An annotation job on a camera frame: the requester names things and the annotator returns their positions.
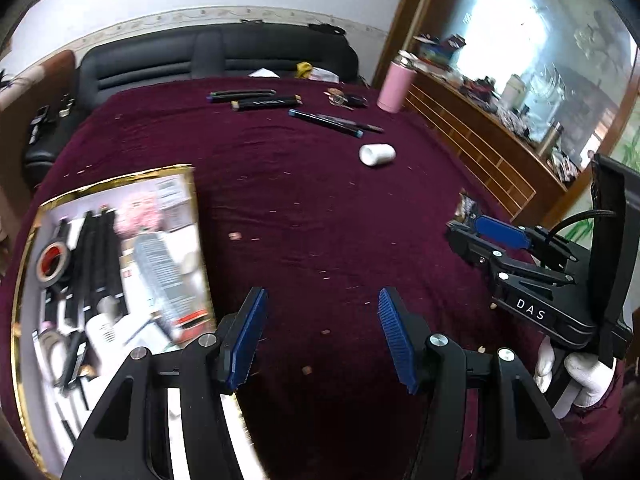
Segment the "black leather sofa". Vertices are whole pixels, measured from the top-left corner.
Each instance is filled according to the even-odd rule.
[[[71,113],[24,155],[23,175],[33,188],[49,171],[78,126],[117,92],[167,81],[248,75],[259,68],[293,76],[300,61],[343,82],[358,81],[358,56],[344,35],[316,28],[244,22],[172,28],[92,48],[76,69]]]

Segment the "white cup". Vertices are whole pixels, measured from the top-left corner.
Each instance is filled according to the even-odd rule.
[[[120,353],[120,346],[116,343],[116,336],[113,332],[113,321],[109,314],[97,314],[86,322],[84,331],[98,359],[100,359],[102,373],[104,373],[110,368],[111,361],[117,359]]]
[[[360,161],[367,166],[386,164],[396,158],[396,150],[389,144],[364,144],[360,147]]]

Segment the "yellow object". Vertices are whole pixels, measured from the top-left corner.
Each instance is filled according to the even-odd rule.
[[[308,61],[301,61],[296,65],[296,69],[298,69],[296,72],[297,78],[307,79],[314,67]]]

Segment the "blue gripper pad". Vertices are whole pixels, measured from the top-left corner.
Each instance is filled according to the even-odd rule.
[[[222,360],[226,374],[225,387],[229,391],[243,384],[249,375],[267,317],[267,301],[267,291],[254,286],[223,338],[218,358]]]
[[[391,286],[380,290],[378,316],[398,379],[414,395],[420,386],[418,366],[431,330],[421,316],[407,312],[400,295]]]
[[[522,229],[490,216],[481,216],[476,220],[476,232],[510,249],[529,249],[531,245],[531,240]]]

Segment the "white paper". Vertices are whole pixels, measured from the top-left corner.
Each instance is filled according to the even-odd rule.
[[[261,68],[260,70],[256,70],[254,73],[249,74],[249,77],[280,77],[275,72],[268,70],[267,68]]]

